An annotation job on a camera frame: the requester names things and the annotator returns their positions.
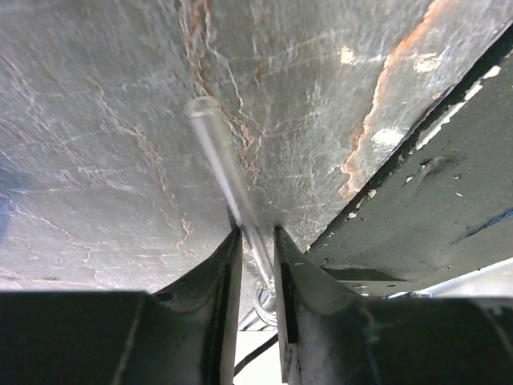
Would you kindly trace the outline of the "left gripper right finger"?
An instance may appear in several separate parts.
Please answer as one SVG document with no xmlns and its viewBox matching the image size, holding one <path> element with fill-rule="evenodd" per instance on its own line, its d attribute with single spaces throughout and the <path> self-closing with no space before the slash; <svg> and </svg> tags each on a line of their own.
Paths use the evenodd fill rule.
<svg viewBox="0 0 513 385">
<path fill-rule="evenodd" d="M 281 377 L 288 384 L 509 384 L 509 298 L 364 297 L 274 230 Z"/>
</svg>

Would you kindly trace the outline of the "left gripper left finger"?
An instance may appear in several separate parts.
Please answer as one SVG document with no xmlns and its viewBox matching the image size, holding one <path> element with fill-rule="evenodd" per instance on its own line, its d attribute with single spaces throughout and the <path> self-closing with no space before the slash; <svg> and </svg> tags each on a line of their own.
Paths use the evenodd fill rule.
<svg viewBox="0 0 513 385">
<path fill-rule="evenodd" d="M 242 240 L 154 294 L 1 294 L 4 384 L 230 384 Z"/>
</svg>

